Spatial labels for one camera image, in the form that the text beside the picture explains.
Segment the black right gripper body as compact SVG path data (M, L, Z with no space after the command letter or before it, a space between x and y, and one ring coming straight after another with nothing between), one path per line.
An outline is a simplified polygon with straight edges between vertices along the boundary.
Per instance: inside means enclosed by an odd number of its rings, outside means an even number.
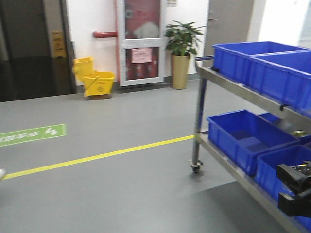
M292 192L278 194L278 208L287 216L311 216L311 162L288 166L279 164L276 176Z

